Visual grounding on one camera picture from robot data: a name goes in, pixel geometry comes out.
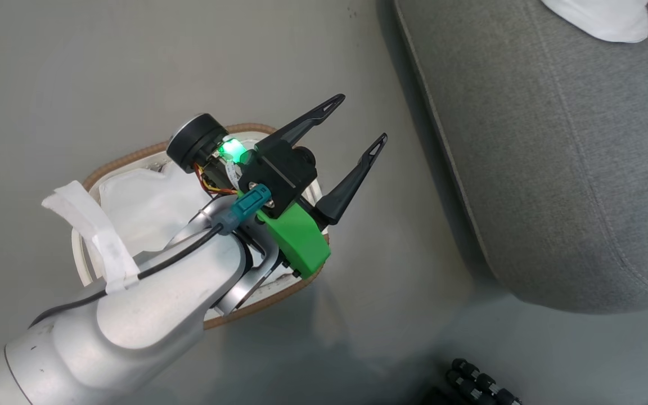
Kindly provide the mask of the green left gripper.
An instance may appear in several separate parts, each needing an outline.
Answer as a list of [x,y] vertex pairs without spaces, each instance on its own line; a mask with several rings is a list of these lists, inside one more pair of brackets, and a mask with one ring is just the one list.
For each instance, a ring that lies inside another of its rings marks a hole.
[[[344,94],[334,95],[251,149],[234,148],[226,128],[209,114],[185,124],[170,139],[167,155],[185,172],[195,173],[205,191],[234,198],[230,208],[213,216],[193,248],[205,245],[216,234],[232,234],[246,220],[254,219],[273,238],[275,258],[282,258],[302,278],[313,275],[331,254],[323,229],[339,223],[388,141],[388,134],[382,133],[330,193],[315,206],[304,202],[304,190],[317,177],[316,158],[295,144],[324,123],[344,100]],[[241,169],[241,177],[232,181],[231,188],[206,181],[206,167],[219,159]]]

